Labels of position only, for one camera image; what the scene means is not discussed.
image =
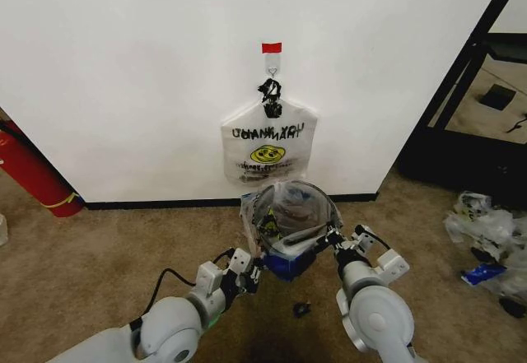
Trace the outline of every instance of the brown carpet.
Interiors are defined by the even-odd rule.
[[[392,171],[376,202],[338,207],[348,230],[370,225],[412,269],[393,288],[416,322],[414,343],[430,362],[527,361],[527,322],[458,275],[476,262],[455,247],[442,220],[455,194]],[[54,218],[0,173],[0,212],[10,241],[0,248],[0,361],[42,362],[104,328],[140,314],[159,271],[194,277],[225,248],[245,245],[238,208],[82,211]],[[195,362],[379,361],[355,350],[340,324],[332,254],[292,284],[265,273],[256,296],[235,301],[204,335]],[[188,290],[168,277],[160,296]],[[302,319],[291,313],[310,301]]]

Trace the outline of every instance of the smiley face logo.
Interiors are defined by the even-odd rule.
[[[263,145],[250,154],[250,158],[257,163],[274,164],[278,163],[286,155],[283,147],[273,145]]]

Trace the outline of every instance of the red fire extinguisher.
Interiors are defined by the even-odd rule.
[[[40,156],[24,133],[13,123],[3,122],[0,131],[0,167],[57,217],[76,214],[82,200],[51,165]]]

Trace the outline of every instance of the black baseboard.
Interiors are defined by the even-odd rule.
[[[375,201],[378,193],[334,194],[334,202]],[[121,201],[121,202],[86,202],[90,210],[100,209],[157,209],[157,208],[191,208],[191,207],[239,207],[239,198],[219,198],[212,200],[174,200],[174,201]]]

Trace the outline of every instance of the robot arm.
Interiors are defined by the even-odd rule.
[[[378,240],[388,249],[375,267],[366,258]],[[359,351],[376,350],[384,363],[426,362],[411,347],[413,317],[388,285],[409,266],[365,227],[350,240],[332,226],[317,241],[313,255],[333,247],[342,288],[337,303],[347,335]],[[227,311],[233,300],[258,288],[261,262],[243,249],[230,255],[227,269],[212,262],[199,266],[196,285],[186,297],[157,301],[141,318],[88,338],[51,363],[171,363],[189,361],[199,338]]]
[[[380,241],[388,250],[373,267],[366,258]],[[343,287],[337,304],[347,335],[362,352],[377,350],[384,363],[424,362],[411,346],[413,316],[404,300],[387,286],[404,275],[408,263],[367,226],[358,226],[348,240],[332,226],[319,242],[333,247]]]
[[[55,357],[50,363],[172,363],[189,361],[202,334],[240,294],[258,288],[259,267],[236,249],[229,267],[199,266],[196,286],[184,297],[157,301],[141,318],[122,328],[97,333]]]

